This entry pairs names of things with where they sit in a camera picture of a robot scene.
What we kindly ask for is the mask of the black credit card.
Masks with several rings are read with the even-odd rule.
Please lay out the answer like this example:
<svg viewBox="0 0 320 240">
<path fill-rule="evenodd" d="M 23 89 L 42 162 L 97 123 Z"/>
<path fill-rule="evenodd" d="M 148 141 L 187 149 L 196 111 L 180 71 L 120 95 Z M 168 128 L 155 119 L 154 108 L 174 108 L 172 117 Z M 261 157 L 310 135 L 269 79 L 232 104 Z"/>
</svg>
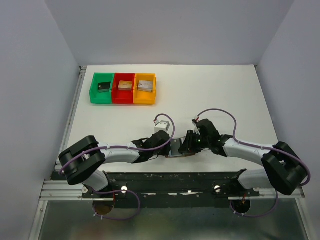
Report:
<svg viewBox="0 0 320 240">
<path fill-rule="evenodd" d="M 173 138 L 170 141 L 170 156 L 171 157 L 176 157 L 176 156 L 181 156 L 181 154 L 179 153 L 179 148 L 181 147 L 182 141 L 180 138 Z"/>
</svg>

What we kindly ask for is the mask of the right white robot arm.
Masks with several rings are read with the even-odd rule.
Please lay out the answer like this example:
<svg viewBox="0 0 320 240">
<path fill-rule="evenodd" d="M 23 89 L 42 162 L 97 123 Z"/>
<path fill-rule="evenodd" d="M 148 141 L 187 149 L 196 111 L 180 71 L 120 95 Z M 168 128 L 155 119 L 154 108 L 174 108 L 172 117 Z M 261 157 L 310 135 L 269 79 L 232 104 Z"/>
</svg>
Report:
<svg viewBox="0 0 320 240">
<path fill-rule="evenodd" d="M 242 159 L 262 167 L 258 170 L 240 170 L 237 173 L 230 183 L 230 191 L 236 196 L 253 188 L 274 188 L 279 193 L 290 196 L 308 176 L 306 167 L 284 142 L 271 146 L 240 144 L 231 135 L 221 135 L 208 119 L 194 121 L 194 124 L 195 130 L 187 131 L 178 149 L 180 154 L 197 154 L 209 149 L 215 155 Z"/>
</svg>

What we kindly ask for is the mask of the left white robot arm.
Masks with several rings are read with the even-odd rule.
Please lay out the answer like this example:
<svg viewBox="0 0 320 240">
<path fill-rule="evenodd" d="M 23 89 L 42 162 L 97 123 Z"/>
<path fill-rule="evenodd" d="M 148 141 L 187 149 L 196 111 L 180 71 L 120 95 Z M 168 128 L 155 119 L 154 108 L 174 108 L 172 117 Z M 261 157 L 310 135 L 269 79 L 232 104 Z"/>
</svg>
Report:
<svg viewBox="0 0 320 240">
<path fill-rule="evenodd" d="M 167 132 L 160 130 L 149 138 L 134 140 L 127 145 L 101 146 L 93 135 L 89 135 L 60 153 L 59 174 L 65 176 L 69 185 L 83 184 L 104 198 L 110 194 L 111 185 L 107 174 L 98 170 L 101 165 L 138 164 L 154 156 L 164 156 L 171 149 L 171 140 Z"/>
</svg>

